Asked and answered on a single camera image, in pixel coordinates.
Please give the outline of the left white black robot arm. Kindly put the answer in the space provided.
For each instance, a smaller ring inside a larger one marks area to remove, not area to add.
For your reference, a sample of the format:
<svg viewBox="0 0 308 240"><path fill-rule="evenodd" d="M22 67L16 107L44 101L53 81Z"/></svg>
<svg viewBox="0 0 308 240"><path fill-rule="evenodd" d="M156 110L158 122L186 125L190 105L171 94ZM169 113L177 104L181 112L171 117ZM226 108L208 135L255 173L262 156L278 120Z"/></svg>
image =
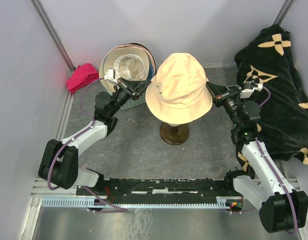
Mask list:
<svg viewBox="0 0 308 240"><path fill-rule="evenodd" d="M128 100L138 100L150 83L149 80L119 78L113 93L101 91L95 96L94 114L87 126L67 138L47 142L38 176L47 181L50 190L84 186L93 195L100 195L104 191L103 175L80 168L79 158L94 143L114 131L118 122L115 114Z"/></svg>

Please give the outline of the cream bucket hat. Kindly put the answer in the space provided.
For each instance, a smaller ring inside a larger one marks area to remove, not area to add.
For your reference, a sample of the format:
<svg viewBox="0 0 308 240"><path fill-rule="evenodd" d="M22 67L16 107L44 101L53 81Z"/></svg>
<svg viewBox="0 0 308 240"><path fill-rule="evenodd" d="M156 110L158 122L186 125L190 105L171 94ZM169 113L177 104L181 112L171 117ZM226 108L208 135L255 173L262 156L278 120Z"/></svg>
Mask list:
<svg viewBox="0 0 308 240"><path fill-rule="evenodd" d="M119 78L132 82L146 81L149 71L149 57L141 49L136 47L124 47L111 49L103 58L99 66L99 78L103 87L108 93L115 91L114 84L107 84L104 79L105 71L113 68Z"/></svg>

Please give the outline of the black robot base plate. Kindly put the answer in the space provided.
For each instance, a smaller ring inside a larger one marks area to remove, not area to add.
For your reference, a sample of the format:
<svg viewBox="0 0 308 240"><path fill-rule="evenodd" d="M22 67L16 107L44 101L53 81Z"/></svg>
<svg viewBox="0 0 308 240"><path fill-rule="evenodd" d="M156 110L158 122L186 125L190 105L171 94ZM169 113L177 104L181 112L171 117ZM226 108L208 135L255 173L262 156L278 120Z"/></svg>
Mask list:
<svg viewBox="0 0 308 240"><path fill-rule="evenodd" d="M119 203L215 203L216 197L247 198L234 190L227 178L196 179L132 179L110 178L97 183L91 191Z"/></svg>

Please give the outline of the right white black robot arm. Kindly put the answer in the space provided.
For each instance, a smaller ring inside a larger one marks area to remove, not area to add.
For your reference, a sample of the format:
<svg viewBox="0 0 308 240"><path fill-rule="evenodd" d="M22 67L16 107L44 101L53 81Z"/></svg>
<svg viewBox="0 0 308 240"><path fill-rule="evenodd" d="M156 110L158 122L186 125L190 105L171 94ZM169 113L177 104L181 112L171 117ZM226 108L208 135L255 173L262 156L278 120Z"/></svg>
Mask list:
<svg viewBox="0 0 308 240"><path fill-rule="evenodd" d="M225 193L240 193L258 211L264 229L269 233L287 231L297 234L306 225L308 196L296 191L284 178L259 139L257 124L261 119L261 104L251 100L255 91L265 89L263 84L247 82L239 85L221 86L211 82L206 87L214 105L224 107L233 123L231 139L238 151L253 168L259 183L240 171L237 176L223 183Z"/></svg>

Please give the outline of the blue bucket hat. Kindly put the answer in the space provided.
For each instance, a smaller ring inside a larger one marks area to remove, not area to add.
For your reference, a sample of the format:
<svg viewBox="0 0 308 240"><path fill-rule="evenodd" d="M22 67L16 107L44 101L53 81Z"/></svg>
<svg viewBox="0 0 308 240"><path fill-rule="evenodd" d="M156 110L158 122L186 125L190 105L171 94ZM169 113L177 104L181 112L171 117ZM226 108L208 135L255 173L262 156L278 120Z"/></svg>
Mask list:
<svg viewBox="0 0 308 240"><path fill-rule="evenodd" d="M149 69L148 69L148 75L147 75L147 78L146 80L147 81L150 81L157 73L157 67L156 67L156 64L152 63L152 61L150 60L149 61Z"/></svg>

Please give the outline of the pink beige bucket hat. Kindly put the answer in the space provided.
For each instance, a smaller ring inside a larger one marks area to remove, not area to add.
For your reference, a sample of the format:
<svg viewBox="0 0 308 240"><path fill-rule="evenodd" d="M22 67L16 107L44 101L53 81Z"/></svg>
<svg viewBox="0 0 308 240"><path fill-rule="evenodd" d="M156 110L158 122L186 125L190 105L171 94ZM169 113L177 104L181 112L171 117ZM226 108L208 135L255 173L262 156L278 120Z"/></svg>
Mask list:
<svg viewBox="0 0 308 240"><path fill-rule="evenodd" d="M131 43L120 44L119 46L114 47L112 50L117 50L117 49L122 49L122 48L138 48L138 49L143 50L147 54L152 68L155 70L155 72L157 72L158 68L157 68L156 61L154 59L154 56L152 55L152 53L150 52L150 50L147 47L145 47L144 45L142 45L140 43L131 42Z"/></svg>

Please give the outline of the peach bucket hat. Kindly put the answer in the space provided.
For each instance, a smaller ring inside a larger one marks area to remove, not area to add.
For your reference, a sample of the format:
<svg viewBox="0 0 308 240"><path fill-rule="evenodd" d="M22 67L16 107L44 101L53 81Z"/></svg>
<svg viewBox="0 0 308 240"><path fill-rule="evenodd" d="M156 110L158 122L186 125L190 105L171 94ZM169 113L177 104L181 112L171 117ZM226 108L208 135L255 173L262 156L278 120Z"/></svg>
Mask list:
<svg viewBox="0 0 308 240"><path fill-rule="evenodd" d="M208 113L213 105L202 65L189 53L172 53L160 65L146 89L150 112L171 125L187 124Z"/></svg>

